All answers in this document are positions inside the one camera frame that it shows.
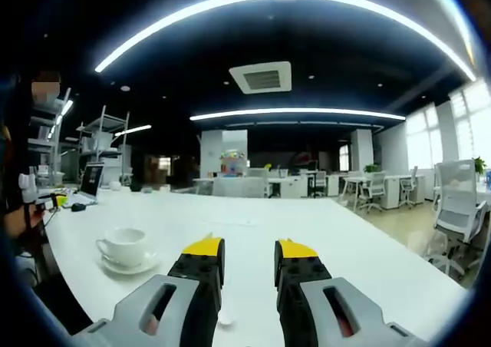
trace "ceiling vent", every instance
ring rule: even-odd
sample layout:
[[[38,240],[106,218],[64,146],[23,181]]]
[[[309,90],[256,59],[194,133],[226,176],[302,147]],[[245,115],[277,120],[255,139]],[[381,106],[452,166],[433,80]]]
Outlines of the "ceiling vent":
[[[244,94],[292,90],[292,65],[289,61],[244,65],[230,68],[229,72]]]

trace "person's hand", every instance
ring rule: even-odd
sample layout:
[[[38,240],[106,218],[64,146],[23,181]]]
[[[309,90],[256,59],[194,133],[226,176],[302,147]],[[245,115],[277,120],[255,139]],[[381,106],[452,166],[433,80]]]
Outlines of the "person's hand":
[[[31,224],[31,228],[37,226],[42,219],[43,211],[36,210],[36,206],[34,204],[29,205],[29,222]],[[16,238],[20,236],[26,229],[25,223],[24,206],[21,206],[17,210],[5,214],[4,216],[5,231],[10,237]]]

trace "ceiling light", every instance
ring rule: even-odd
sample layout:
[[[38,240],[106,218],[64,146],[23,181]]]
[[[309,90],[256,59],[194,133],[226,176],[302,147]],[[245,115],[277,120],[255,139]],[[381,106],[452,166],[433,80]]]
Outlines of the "ceiling light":
[[[191,121],[201,121],[203,119],[231,117],[235,115],[250,115],[250,114],[271,114],[271,113],[320,113],[320,114],[352,114],[364,115],[367,117],[379,117],[397,119],[405,121],[406,117],[394,114],[377,113],[375,111],[353,111],[350,109],[333,109],[327,107],[276,107],[270,109],[248,109],[244,111],[223,111],[221,113],[211,113],[203,115],[195,115],[191,117]]]
[[[73,104],[74,102],[72,100],[68,100],[63,106],[63,109],[61,109],[61,115],[64,116],[70,110]]]
[[[129,130],[125,130],[125,131],[121,131],[121,132],[117,132],[114,134],[115,137],[119,137],[123,134],[131,134],[133,132],[138,132],[138,131],[142,131],[142,130],[148,130],[150,129],[152,126],[150,126],[149,124],[147,124],[146,126],[141,126],[141,127],[135,127],[135,128],[131,128]]]
[[[144,30],[138,32],[132,38],[126,40],[121,46],[116,48],[110,55],[108,55],[96,68],[95,71],[100,73],[108,65],[113,63],[127,50],[131,49],[134,45],[138,44],[140,41],[154,34],[155,32],[161,30],[162,28],[168,27],[173,23],[181,21],[185,18],[197,15],[199,13],[206,12],[210,9],[223,7],[224,5],[231,5],[234,3],[247,2],[251,0],[206,0],[204,2],[191,5],[189,7],[183,8],[171,15],[168,15],[159,21],[153,23]],[[447,44],[441,41],[437,36],[426,30],[423,26],[417,24],[415,21],[410,20],[407,17],[389,9],[382,5],[369,2],[368,0],[327,0],[331,2],[340,2],[347,5],[353,5],[355,7],[363,8],[371,12],[378,13],[384,17],[390,18],[400,24],[412,29],[417,32],[428,41],[431,41],[435,46],[437,46],[443,53],[445,53],[461,70],[467,75],[471,81],[476,80],[476,76],[469,66],[453,51]]]

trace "white saucer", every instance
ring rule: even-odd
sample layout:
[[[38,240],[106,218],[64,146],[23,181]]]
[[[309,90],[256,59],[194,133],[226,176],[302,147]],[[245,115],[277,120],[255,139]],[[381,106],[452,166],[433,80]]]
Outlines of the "white saucer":
[[[146,272],[147,270],[152,269],[159,263],[159,258],[157,253],[145,253],[145,257],[140,265],[128,267],[124,265],[118,265],[110,260],[108,260],[105,256],[101,256],[101,263],[111,272],[125,275],[133,275]]]

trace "ceiling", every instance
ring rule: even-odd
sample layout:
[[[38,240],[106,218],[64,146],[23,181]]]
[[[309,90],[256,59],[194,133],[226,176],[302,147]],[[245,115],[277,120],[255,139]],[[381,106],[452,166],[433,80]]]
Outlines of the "ceiling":
[[[11,53],[22,54],[25,62],[34,60],[61,70],[62,88],[70,87],[74,100],[63,122],[62,138],[77,137],[80,122],[95,119],[106,104],[107,112],[117,117],[130,111],[131,127],[151,124],[151,130],[128,135],[128,140],[161,154],[194,154],[199,150],[199,131],[230,124],[327,121],[389,127],[397,123],[334,114],[191,122],[189,117],[196,114],[339,107],[407,115],[429,101],[444,102],[467,80],[442,51],[409,28],[361,8],[319,0],[258,0],[216,8],[158,31],[103,72],[94,71],[138,31],[201,1],[23,0],[15,4],[20,9],[13,25],[21,35],[13,38],[17,51]],[[439,16],[442,12],[431,0],[373,1],[431,29],[466,60],[455,28]],[[291,63],[292,91],[245,95],[230,76],[231,67],[270,61]],[[442,74],[438,82],[406,94],[435,72]],[[122,92],[123,85],[130,91]],[[254,129],[249,145],[259,150],[285,144],[299,150],[306,145],[337,146],[355,129],[332,124],[248,128]]]

